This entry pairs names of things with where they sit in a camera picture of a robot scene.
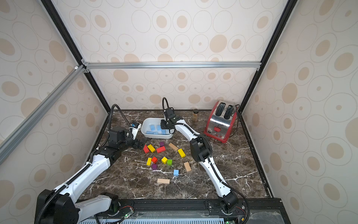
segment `metal rail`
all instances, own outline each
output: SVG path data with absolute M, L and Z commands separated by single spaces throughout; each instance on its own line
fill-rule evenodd
M 87 69 L 107 68 L 260 68 L 260 61 L 222 61 L 222 62 L 85 62 Z
M 62 94 L 74 82 L 78 75 L 83 74 L 84 67 L 80 65 L 73 70 L 40 105 L 4 140 L 0 146 L 0 164 L 10 155 L 10 153 L 27 136 L 32 128 L 41 120 L 47 111 L 57 102 Z

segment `red block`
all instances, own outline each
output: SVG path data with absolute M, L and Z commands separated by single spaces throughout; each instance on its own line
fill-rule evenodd
M 156 162 L 158 162 L 158 159 L 154 156 L 154 157 L 152 158 L 152 162 L 153 162 L 154 164 L 156 164 Z
M 162 146 L 162 147 L 160 147 L 160 148 L 157 148 L 157 152 L 158 152 L 158 153 L 163 152 L 163 151 L 165 151 L 165 147 L 164 147 L 164 146 Z
M 148 149 L 147 145 L 144 146 L 143 150 L 144 150 L 145 153 L 149 152 L 149 149 Z

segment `toaster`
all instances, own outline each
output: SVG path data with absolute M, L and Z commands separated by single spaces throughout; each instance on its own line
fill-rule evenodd
M 211 110 L 204 134 L 226 143 L 236 119 L 235 106 L 219 100 Z

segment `metal vent grille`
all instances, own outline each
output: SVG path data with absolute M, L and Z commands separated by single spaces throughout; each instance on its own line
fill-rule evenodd
M 103 219 L 101 224 L 111 223 L 119 219 Z M 79 224 L 97 224 L 95 219 L 86 219 Z M 192 218 L 192 219 L 126 219 L 121 224 L 224 224 L 223 218 Z

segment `polka dot wall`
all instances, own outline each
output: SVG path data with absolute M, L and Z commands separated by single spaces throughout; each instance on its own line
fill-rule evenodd
M 286 0 L 58 0 L 88 62 L 260 61 Z
M 36 199 L 76 173 L 107 116 L 80 75 L 0 165 L 0 223 L 33 223 Z
M 76 64 L 34 0 L 0 0 L 0 143 Z
M 357 1 L 300 1 L 243 113 L 294 224 L 358 220 L 357 22 Z
M 255 68 L 93 69 L 110 105 L 121 109 L 212 109 L 217 100 L 240 104 Z

